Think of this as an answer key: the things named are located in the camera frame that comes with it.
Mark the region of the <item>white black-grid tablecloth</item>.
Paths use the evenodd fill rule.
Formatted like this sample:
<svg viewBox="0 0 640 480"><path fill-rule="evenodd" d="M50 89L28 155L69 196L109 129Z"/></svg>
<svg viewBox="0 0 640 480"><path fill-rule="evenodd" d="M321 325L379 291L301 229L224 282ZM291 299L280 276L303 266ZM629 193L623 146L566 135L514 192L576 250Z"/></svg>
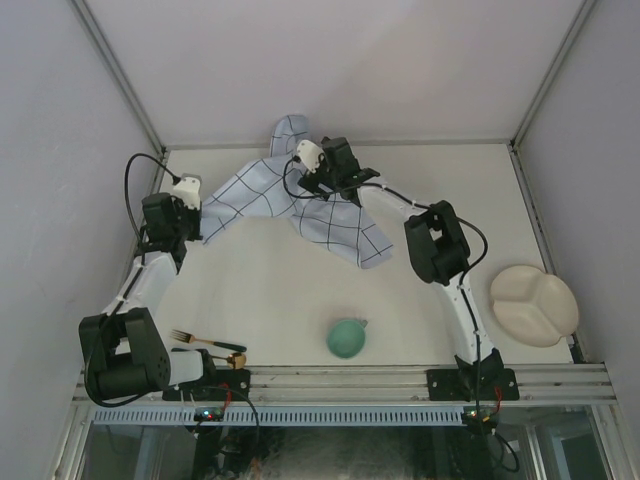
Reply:
<svg viewBox="0 0 640 480"><path fill-rule="evenodd" d="M200 232L205 244L242 218L286 218L305 240L361 269L392 256L393 244L364 209L333 194L310 199L298 185L302 169L290 164L298 143L309 140L303 115L287 115L276 124L270 155L247 163L203 200Z"/></svg>

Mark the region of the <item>gold fork green handle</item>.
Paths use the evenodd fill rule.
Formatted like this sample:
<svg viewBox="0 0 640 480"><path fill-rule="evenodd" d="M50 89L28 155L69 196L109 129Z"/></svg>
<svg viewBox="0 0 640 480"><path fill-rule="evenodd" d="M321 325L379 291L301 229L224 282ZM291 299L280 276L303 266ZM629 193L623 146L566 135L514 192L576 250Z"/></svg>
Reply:
<svg viewBox="0 0 640 480"><path fill-rule="evenodd" d="M172 329L170 331L170 337L178 342L185 343L185 344L202 343L202 344L211 345L214 347L218 347L218 348L222 348L222 349L226 349L234 352L239 352L239 353L244 353L247 351L247 348L242 345L199 338L192 333L182 331L182 330Z"/></svg>

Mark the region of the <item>gold spoon green handle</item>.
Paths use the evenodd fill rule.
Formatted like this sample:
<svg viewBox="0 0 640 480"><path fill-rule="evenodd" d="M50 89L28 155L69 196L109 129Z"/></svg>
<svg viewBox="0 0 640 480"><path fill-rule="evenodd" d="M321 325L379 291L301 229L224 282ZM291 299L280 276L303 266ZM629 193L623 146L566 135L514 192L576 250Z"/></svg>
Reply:
<svg viewBox="0 0 640 480"><path fill-rule="evenodd" d="M211 355L211 358L214 360L223 360L231 370L244 369L247 363L247 357L242 352L233 352L227 356Z"/></svg>

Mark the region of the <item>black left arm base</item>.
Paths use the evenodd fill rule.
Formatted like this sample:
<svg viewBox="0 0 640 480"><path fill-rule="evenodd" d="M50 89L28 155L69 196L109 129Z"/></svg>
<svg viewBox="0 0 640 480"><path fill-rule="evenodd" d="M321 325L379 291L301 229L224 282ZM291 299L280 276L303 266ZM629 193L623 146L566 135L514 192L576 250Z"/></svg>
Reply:
<svg viewBox="0 0 640 480"><path fill-rule="evenodd" d="M218 369L201 379L178 384L162 393L164 401L222 402L231 396L243 402L250 393L251 371L248 369Z"/></svg>

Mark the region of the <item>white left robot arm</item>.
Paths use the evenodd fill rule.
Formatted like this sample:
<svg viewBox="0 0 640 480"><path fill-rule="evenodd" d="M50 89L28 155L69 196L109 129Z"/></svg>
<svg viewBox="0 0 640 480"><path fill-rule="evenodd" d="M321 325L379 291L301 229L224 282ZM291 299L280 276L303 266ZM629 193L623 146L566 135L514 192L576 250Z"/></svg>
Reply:
<svg viewBox="0 0 640 480"><path fill-rule="evenodd" d="M153 319L180 272L187 243L201 238L200 195L152 194L142 210L132 271L108 306L79 325L85 390L107 408L182 384L206 400L219 387L212 356L203 349L168 351Z"/></svg>

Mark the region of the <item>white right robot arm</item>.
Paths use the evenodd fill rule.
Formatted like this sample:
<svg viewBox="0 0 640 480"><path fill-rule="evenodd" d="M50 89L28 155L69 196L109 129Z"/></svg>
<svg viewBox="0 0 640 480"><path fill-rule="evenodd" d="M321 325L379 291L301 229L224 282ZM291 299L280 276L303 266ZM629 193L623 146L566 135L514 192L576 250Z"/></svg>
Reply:
<svg viewBox="0 0 640 480"><path fill-rule="evenodd" d="M441 303L453 317L449 328L454 358L461 371L459 385L468 397L480 399L492 391L504 369L473 298L469 272L488 253L488 240L475 225L460 218L446 200L422 204L362 168L344 137L324 138L319 145L301 140L293 160L303 166L298 185L311 199L338 194L358 206L378 206L403 221L410 265L426 284L435 284Z"/></svg>

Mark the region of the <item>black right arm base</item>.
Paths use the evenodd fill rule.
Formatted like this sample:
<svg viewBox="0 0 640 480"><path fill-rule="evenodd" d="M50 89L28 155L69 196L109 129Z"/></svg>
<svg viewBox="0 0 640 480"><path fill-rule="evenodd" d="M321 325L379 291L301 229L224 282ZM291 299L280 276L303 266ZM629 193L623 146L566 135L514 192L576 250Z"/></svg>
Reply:
<svg viewBox="0 0 640 480"><path fill-rule="evenodd" d="M495 376L478 379L475 373L463 374L457 368L429 369L426 371L429 399L432 401L471 402L479 395L481 401L507 401L520 399L515 372L501 369Z"/></svg>

